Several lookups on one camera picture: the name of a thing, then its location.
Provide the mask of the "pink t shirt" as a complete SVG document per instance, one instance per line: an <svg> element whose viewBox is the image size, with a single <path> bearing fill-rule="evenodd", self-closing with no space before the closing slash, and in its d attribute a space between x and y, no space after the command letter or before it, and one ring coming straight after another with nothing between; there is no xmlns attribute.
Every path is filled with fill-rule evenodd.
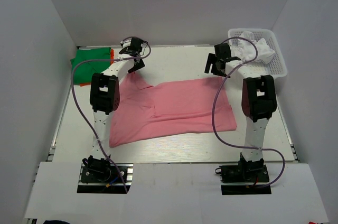
<svg viewBox="0 0 338 224"><path fill-rule="evenodd" d="M120 84L109 146L186 133L233 131L237 123L220 77L149 85L135 72Z"/></svg>

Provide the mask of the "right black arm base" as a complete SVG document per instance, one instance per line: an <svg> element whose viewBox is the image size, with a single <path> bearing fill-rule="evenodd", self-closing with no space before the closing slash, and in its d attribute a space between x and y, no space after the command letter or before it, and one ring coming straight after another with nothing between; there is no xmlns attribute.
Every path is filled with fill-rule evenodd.
<svg viewBox="0 0 338 224"><path fill-rule="evenodd" d="M271 186L266 165L243 175L239 165L222 165L215 169L221 178L222 195L269 195Z"/></svg>

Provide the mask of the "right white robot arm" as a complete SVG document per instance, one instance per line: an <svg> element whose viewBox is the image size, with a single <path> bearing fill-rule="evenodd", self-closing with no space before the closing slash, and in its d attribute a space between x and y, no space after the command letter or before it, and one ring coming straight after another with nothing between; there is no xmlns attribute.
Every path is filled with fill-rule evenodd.
<svg viewBox="0 0 338 224"><path fill-rule="evenodd" d="M208 55L205 73L236 79L242 84L241 108L246 117L245 144L240 154L239 176L251 181L264 166L262 148L267 124L277 109L274 79L271 75L259 74L238 57L231 56L227 43L214 46Z"/></svg>

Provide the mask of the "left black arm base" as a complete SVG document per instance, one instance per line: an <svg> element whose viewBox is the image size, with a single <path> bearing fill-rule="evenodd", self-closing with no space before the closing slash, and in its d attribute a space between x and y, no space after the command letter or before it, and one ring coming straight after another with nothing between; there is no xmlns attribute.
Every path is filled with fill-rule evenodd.
<svg viewBox="0 0 338 224"><path fill-rule="evenodd" d="M89 194L126 194L133 180L132 164L118 164L120 174L111 165L108 169L99 173L91 170L85 165L80 169L77 193Z"/></svg>

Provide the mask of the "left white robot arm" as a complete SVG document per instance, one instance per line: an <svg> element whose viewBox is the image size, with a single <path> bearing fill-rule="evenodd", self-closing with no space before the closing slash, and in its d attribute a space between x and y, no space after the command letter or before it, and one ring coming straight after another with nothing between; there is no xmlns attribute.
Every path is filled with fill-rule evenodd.
<svg viewBox="0 0 338 224"><path fill-rule="evenodd" d="M120 84L126 76L145 66L143 55L150 46L147 41L138 37L128 37L121 41L121 50L114 59L93 59L91 62L109 62L110 66L102 72L94 73L91 78L90 104L93 110L93 150L94 158L103 158L112 163L110 156L104 149L109 146L111 120L118 109Z"/></svg>

